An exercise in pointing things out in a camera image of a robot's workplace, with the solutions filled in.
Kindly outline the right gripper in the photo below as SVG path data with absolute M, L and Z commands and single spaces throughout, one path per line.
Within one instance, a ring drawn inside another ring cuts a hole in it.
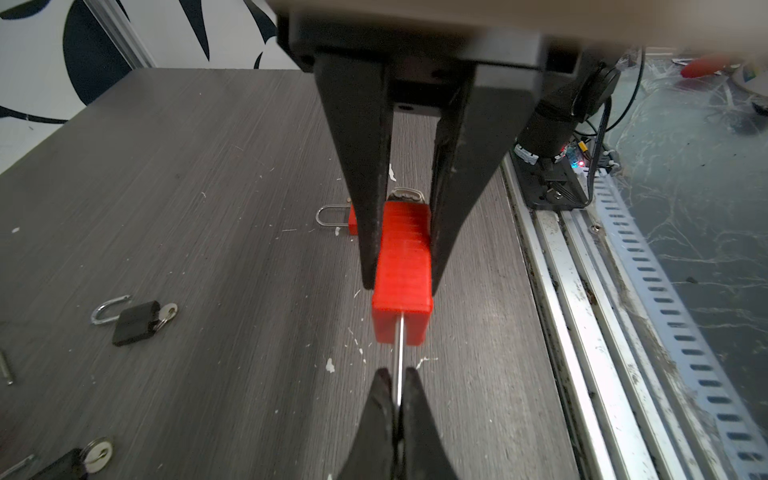
M 626 47 L 517 29 L 400 21 L 269 2 L 277 42 L 312 72 L 358 222 L 363 286 L 374 288 L 388 186 L 394 100 L 437 110 L 462 81 L 437 125 L 430 190 L 432 292 L 460 230 L 507 150 L 545 94 L 571 96 Z

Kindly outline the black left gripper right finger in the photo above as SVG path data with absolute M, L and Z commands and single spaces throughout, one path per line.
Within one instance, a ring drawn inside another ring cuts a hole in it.
M 457 479 L 414 367 L 405 370 L 399 420 L 398 478 Z

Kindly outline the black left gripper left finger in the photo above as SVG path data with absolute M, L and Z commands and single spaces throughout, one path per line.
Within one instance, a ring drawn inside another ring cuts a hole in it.
M 392 378 L 378 369 L 358 429 L 338 479 L 392 479 L 395 471 L 395 406 Z

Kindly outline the red padlock long shackle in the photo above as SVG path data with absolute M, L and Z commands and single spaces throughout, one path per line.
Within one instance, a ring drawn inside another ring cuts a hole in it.
M 350 236 L 358 235 L 355 209 L 349 202 L 321 206 L 315 214 L 315 222 L 320 227 L 333 229 L 336 234 L 346 230 Z

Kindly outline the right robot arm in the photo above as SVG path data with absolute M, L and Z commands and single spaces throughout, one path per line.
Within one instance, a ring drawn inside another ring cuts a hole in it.
M 576 126 L 608 115 L 624 46 L 474 25 L 368 5 L 274 1 L 277 42 L 313 75 L 356 210 L 362 280 L 380 270 L 396 113 L 438 121 L 430 185 L 431 283 L 503 157 L 523 161 L 530 206 L 592 198 L 560 155 Z

